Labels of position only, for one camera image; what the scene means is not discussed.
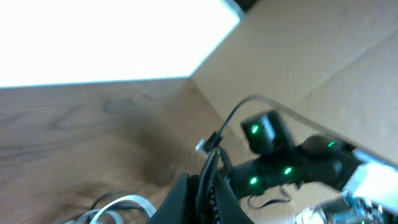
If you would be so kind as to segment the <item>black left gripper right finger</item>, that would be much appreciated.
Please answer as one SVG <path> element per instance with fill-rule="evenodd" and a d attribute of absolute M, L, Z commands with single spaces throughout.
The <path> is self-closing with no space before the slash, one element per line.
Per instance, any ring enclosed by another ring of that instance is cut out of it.
<path fill-rule="evenodd" d="M 197 217 L 201 224 L 250 224 L 231 187 L 218 171 L 220 150 L 210 151 L 200 174 L 197 193 Z"/>

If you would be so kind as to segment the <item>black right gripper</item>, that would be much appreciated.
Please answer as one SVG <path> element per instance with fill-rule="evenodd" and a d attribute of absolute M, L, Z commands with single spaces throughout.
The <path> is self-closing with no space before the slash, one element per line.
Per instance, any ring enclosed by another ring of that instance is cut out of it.
<path fill-rule="evenodd" d="M 233 167 L 231 188 L 238 199 L 262 195 L 266 190 L 299 179 L 299 167 L 283 158 L 261 156 Z"/>

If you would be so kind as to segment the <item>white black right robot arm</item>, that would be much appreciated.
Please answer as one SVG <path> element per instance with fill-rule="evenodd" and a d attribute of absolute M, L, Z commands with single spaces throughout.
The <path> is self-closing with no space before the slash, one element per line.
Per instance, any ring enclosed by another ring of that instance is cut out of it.
<path fill-rule="evenodd" d="M 343 190 L 363 164 L 346 142 L 313 135 L 296 145 L 279 113 L 266 111 L 241 123 L 250 150 L 258 155 L 235 167 L 231 187 L 239 198 L 263 194 L 285 184 L 321 182 Z"/>

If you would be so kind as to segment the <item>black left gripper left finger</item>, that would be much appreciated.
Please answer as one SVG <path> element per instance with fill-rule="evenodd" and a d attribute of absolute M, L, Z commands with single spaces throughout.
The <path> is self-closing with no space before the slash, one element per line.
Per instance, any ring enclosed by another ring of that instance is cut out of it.
<path fill-rule="evenodd" d="M 198 194 L 199 176 L 183 173 L 148 224 L 199 223 L 195 198 Z"/>

